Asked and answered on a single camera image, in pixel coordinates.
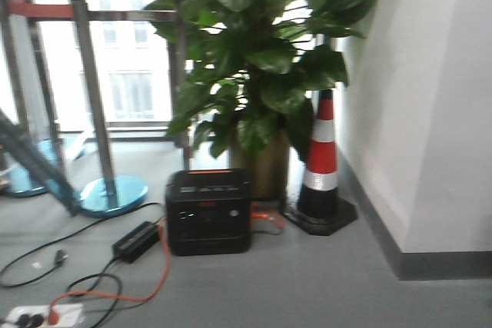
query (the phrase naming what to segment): power strip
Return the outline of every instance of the power strip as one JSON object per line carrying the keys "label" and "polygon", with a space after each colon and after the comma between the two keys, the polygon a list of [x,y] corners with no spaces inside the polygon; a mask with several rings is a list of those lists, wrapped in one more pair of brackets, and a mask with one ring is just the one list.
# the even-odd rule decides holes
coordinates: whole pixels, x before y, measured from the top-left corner
{"label": "power strip", "polygon": [[[72,328],[84,321],[84,305],[81,303],[64,303],[55,305],[56,311],[60,314],[60,320],[56,325],[50,326],[48,322],[44,322],[39,328]],[[8,322],[17,322],[18,318],[23,314],[33,316],[41,314],[45,318],[48,316],[49,305],[31,305],[17,306],[10,311],[6,320]],[[16,326],[10,323],[4,323],[2,328],[14,328]]]}

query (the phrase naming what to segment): orange and white traffic cone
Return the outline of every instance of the orange and white traffic cone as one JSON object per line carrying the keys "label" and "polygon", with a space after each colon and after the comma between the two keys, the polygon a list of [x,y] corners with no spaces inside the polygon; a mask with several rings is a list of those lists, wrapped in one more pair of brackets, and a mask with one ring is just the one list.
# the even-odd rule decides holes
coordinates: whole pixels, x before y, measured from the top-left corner
{"label": "orange and white traffic cone", "polygon": [[284,215],[309,234],[329,236],[357,219],[354,205],[338,197],[333,94],[320,92],[297,208]]}

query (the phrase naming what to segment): black power station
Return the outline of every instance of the black power station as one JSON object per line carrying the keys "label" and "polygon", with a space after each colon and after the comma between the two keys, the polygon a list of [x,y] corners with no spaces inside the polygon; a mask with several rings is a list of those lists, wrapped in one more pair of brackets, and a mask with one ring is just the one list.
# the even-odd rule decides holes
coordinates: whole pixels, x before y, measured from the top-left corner
{"label": "black power station", "polygon": [[179,171],[165,191],[174,255],[242,253],[251,245],[251,177],[246,170]]}

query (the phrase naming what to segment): wall baseboard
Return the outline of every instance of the wall baseboard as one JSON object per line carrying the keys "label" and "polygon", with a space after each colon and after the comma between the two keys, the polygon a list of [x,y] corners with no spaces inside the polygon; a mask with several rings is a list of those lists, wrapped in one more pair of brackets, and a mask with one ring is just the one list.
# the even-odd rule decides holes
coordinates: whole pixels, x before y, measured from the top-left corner
{"label": "wall baseboard", "polygon": [[350,189],[399,280],[459,280],[492,277],[492,251],[404,253],[394,241],[346,158],[339,152],[338,175]]}

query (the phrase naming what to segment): black power brick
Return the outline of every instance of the black power brick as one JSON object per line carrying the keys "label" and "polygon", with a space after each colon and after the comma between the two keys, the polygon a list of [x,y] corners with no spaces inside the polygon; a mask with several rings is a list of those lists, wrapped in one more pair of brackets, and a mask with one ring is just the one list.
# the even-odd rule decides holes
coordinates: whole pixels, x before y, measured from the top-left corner
{"label": "black power brick", "polygon": [[115,258],[133,263],[159,241],[157,224],[145,221],[113,244]]}

